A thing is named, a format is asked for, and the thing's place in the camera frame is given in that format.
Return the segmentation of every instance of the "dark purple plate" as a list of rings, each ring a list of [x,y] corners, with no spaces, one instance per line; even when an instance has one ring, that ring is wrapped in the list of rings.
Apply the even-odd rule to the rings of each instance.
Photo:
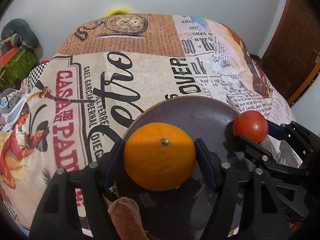
[[[233,120],[238,112],[212,98],[186,96],[161,102],[140,115],[124,135],[126,141],[139,127],[165,122],[180,127],[192,140],[202,138],[208,149],[242,170],[254,164],[242,152],[233,151]],[[116,181],[119,196],[134,199],[140,208],[142,224],[152,236],[162,240],[198,240],[207,224],[217,194],[204,183],[196,165],[192,175],[178,189],[155,192],[134,183],[123,170]],[[239,192],[231,230],[239,225],[242,194]]]

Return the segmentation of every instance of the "screw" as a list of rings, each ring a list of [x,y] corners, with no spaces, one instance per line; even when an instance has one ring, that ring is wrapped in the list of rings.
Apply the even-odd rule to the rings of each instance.
[[[263,170],[260,169],[260,168],[256,168],[254,171],[255,171],[258,175],[263,174]]]
[[[223,162],[223,163],[221,163],[221,167],[224,169],[229,169],[231,167],[231,165],[228,162]]]
[[[95,169],[96,167],[98,167],[98,163],[97,163],[97,162],[90,163],[90,164],[89,164],[89,167],[90,167],[91,169]]]
[[[59,175],[61,175],[62,173],[64,173],[64,168],[59,168],[59,169],[57,169],[56,173],[58,173]]]

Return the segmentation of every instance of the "red tomato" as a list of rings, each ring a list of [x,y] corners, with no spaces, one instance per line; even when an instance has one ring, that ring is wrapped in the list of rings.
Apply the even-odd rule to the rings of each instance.
[[[233,123],[233,135],[247,137],[255,143],[262,142],[268,135],[268,123],[264,116],[257,111],[245,111]]]

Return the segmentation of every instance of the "tablecloth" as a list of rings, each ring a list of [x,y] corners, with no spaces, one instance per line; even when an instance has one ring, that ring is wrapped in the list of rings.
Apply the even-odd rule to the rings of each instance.
[[[149,107],[189,95],[256,110],[277,124],[294,120],[243,40],[223,24],[132,14],[77,28],[43,71],[2,149],[1,192],[12,217],[28,232],[57,168],[82,169],[108,154]],[[280,163],[301,163],[285,143],[268,137],[262,145]],[[84,218],[81,190],[76,197]]]

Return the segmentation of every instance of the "orange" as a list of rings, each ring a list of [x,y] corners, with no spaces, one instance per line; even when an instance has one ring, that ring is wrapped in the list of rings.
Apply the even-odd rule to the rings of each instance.
[[[123,162],[135,183],[148,190],[164,191],[178,187],[191,175],[196,149],[179,127],[154,122],[129,137]]]

